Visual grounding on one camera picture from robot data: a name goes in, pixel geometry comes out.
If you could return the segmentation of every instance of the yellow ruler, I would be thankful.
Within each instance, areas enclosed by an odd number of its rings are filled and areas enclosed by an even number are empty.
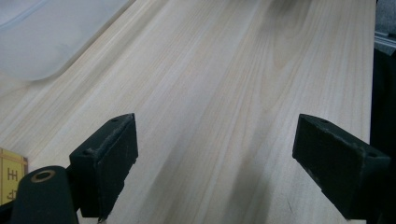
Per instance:
[[[17,196],[18,183],[27,174],[27,159],[0,148],[0,204]]]

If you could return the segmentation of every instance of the ruler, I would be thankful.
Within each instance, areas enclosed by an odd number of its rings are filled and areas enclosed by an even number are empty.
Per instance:
[[[17,196],[18,184],[27,174],[27,159],[0,148],[0,205]]]

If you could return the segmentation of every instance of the wood grain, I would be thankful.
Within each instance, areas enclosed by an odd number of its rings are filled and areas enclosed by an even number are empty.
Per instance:
[[[0,144],[67,166],[135,112],[107,223],[347,223],[291,151],[300,113],[369,139],[374,22],[373,0],[137,0],[61,76],[1,77]]]

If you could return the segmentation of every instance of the light wood surface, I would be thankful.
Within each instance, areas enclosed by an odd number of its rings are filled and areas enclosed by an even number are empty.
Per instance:
[[[300,113],[369,139],[374,27],[374,0],[137,0],[61,76],[1,77],[0,145],[67,166],[135,112],[107,223],[347,223],[291,152]]]

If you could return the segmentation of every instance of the wooden board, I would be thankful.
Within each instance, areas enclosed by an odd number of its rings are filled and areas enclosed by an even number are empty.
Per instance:
[[[374,27],[373,0],[137,0],[60,77],[1,77],[0,145],[67,166],[135,112],[107,223],[347,223],[291,151],[300,113],[369,139]]]

